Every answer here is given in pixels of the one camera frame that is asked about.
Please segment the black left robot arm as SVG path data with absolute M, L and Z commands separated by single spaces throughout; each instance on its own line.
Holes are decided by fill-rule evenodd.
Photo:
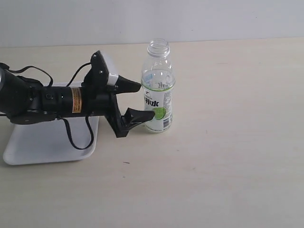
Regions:
M 154 111 L 128 108 L 122 115 L 117 94 L 138 92 L 141 85 L 117 76 L 110 83 L 104 62 L 89 63 L 91 67 L 80 87 L 44 86 L 36 79 L 20 76 L 21 70 L 12 71 L 0 65 L 0 111 L 13 124 L 38 124 L 56 119 L 104 116 L 116 137 L 153 119 Z

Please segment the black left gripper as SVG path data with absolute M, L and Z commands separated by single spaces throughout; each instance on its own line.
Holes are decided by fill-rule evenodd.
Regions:
M 128 108 L 121 115 L 116 95 L 136 93 L 141 84 L 118 76 L 115 85 L 67 87 L 64 95 L 64 118 L 104 116 L 117 138 L 126 137 L 134 127 L 154 118 L 154 111 Z

